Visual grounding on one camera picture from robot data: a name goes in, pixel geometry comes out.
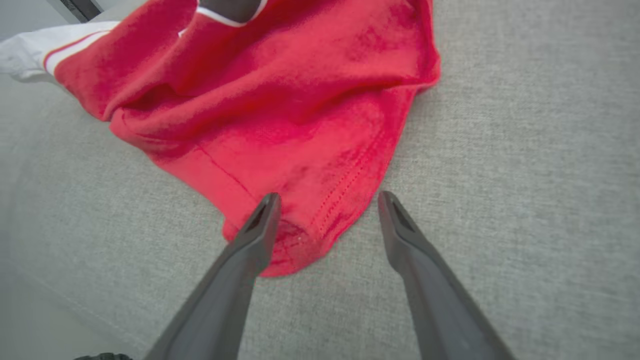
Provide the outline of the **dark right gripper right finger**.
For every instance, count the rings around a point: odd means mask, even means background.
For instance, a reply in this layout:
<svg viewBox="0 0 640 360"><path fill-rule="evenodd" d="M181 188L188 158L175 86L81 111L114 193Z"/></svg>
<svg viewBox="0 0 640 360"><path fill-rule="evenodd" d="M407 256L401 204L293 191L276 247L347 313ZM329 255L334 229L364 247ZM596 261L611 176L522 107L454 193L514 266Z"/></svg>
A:
<svg viewBox="0 0 640 360"><path fill-rule="evenodd" d="M378 195L387 260L402 278L423 360L512 360L510 349L400 200Z"/></svg>

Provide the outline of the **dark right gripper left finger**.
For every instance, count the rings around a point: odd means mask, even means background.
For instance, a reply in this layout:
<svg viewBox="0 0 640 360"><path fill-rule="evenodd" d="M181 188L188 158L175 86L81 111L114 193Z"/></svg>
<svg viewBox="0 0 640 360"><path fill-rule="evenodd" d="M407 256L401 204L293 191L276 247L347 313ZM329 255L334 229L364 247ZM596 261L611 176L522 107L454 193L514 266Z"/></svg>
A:
<svg viewBox="0 0 640 360"><path fill-rule="evenodd" d="M281 196L268 193L147 353L147 360L235 360L256 279L272 259Z"/></svg>

